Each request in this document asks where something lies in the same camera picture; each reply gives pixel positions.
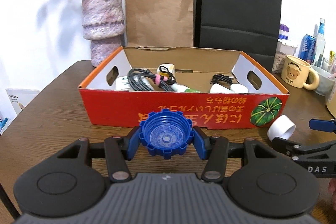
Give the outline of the white cylindrical cap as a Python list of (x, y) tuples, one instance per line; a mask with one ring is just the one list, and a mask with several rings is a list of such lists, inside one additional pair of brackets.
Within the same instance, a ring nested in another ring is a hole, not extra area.
[(267, 136), (270, 141), (275, 138), (282, 138), (288, 140), (294, 133), (296, 125), (286, 116), (279, 116), (270, 126)]

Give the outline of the purple ceramic vase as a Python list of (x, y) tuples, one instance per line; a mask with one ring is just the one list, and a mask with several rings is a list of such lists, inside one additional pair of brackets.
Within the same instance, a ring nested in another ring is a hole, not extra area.
[(91, 64), (97, 67), (122, 46), (125, 15), (122, 0), (81, 0), (83, 37), (91, 42)]

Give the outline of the white ribbed bottle cap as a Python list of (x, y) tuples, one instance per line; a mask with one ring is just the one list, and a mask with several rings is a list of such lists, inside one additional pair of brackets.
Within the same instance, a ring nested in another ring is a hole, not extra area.
[(240, 93), (240, 94), (247, 94), (249, 93), (249, 90), (246, 86), (241, 84), (232, 84), (230, 86), (230, 90), (234, 93)]

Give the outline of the purple white jar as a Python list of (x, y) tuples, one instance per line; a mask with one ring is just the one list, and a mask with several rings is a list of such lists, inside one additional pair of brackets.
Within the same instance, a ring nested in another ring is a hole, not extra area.
[(281, 40), (288, 40), (289, 27), (285, 24), (280, 24), (278, 38)]

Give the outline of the blue white package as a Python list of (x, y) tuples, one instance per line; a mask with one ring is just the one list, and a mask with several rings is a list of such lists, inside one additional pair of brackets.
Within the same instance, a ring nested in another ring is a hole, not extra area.
[(2, 135), (5, 130), (9, 127), (12, 120), (5, 117), (2, 113), (0, 113), (0, 135)]

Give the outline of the clear container with white lid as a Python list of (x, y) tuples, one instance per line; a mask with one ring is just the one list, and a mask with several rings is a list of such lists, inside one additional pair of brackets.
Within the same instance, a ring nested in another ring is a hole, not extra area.
[(276, 54), (274, 56), (272, 73), (280, 74), (284, 67), (285, 58), (287, 55), (294, 55), (297, 47), (291, 45), (283, 44), (282, 42), (277, 43)]

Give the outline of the green spray bottle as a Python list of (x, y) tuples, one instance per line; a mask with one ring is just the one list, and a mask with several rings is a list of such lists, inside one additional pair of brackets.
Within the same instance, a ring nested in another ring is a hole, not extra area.
[(197, 90), (197, 89), (192, 89), (189, 88), (185, 85), (180, 85), (180, 84), (172, 84), (171, 88), (173, 89), (173, 91), (175, 92), (181, 92), (181, 93), (201, 93), (201, 91)]

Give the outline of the blue soda can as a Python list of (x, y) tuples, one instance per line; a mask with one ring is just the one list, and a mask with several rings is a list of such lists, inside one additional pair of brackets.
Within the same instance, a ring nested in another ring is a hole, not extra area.
[(315, 37), (311, 35), (305, 35), (301, 41), (298, 57), (307, 63), (311, 64), (314, 57), (315, 50)]

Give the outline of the yellow white tape roll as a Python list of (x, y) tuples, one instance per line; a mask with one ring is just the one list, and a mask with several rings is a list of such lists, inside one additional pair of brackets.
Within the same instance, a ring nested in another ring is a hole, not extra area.
[(175, 65), (174, 64), (161, 64), (157, 68), (157, 73), (161, 76), (173, 79), (175, 77)]

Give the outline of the cream thermos jug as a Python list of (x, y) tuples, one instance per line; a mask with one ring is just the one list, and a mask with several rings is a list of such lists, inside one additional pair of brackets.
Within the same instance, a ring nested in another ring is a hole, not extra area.
[(333, 89), (330, 94), (326, 97), (326, 107), (329, 113), (336, 118), (336, 94), (335, 89)]

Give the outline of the black paper bag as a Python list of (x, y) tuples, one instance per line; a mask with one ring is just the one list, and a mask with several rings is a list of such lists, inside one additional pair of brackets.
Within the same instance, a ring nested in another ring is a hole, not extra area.
[(196, 0), (194, 46), (243, 51), (271, 71), (281, 0)]

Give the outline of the clear plastic bottle blue label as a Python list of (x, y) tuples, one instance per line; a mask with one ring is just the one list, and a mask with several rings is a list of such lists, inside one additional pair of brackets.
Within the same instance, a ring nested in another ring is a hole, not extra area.
[(315, 37), (315, 50), (313, 65), (322, 67), (323, 53), (325, 50), (325, 20), (320, 19), (319, 28)]

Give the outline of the red cardboard box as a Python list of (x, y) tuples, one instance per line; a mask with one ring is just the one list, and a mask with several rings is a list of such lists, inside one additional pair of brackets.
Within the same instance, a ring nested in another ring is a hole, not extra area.
[[(201, 93), (115, 90), (108, 74), (127, 75), (132, 68), (156, 71), (174, 64), (177, 83)], [(210, 93), (213, 84), (230, 89), (241, 84), (249, 93)], [(194, 125), (207, 129), (251, 128), (252, 112), (270, 103), (264, 126), (282, 112), (289, 91), (257, 61), (241, 51), (206, 48), (121, 47), (107, 57), (79, 85), (92, 124), (133, 127), (151, 112), (181, 111)]]

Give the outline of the white tube bottle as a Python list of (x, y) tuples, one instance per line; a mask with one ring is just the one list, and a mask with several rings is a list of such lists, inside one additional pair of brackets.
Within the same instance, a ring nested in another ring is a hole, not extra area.
[[(141, 77), (141, 79), (150, 90), (154, 90), (153, 85), (148, 81), (147, 78)], [(117, 77), (114, 83), (115, 90), (134, 91), (134, 89), (129, 84), (127, 76)]]

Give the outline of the brown paper bag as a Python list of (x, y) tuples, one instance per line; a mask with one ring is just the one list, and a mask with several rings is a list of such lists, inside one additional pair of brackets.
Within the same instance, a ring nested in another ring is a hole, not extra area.
[(192, 47), (194, 0), (125, 0), (128, 46)]

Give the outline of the yellow bear mug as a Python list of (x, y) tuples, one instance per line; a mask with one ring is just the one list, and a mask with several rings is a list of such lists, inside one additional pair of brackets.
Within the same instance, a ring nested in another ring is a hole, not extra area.
[(286, 55), (281, 79), (295, 87), (315, 90), (319, 85), (319, 75), (306, 61)]

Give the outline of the white power adapter plug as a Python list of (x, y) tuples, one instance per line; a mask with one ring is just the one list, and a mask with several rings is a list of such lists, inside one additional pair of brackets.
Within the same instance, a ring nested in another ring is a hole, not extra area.
[(210, 93), (233, 93), (231, 89), (225, 88), (219, 84), (213, 84), (210, 88)]

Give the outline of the blue bottle cap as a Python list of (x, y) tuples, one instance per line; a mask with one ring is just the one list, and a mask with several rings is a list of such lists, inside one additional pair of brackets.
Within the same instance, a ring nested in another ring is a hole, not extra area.
[(193, 123), (183, 112), (151, 112), (139, 124), (139, 139), (151, 156), (171, 159), (183, 155), (194, 139)]

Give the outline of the grey ceramic bowl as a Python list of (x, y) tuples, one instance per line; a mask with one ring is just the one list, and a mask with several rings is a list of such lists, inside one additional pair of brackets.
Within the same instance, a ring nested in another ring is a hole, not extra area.
[(314, 91), (321, 96), (329, 95), (335, 84), (335, 79), (330, 79), (329, 77), (331, 76), (331, 74), (320, 67), (316, 67), (313, 65), (312, 68), (319, 75), (319, 85)]

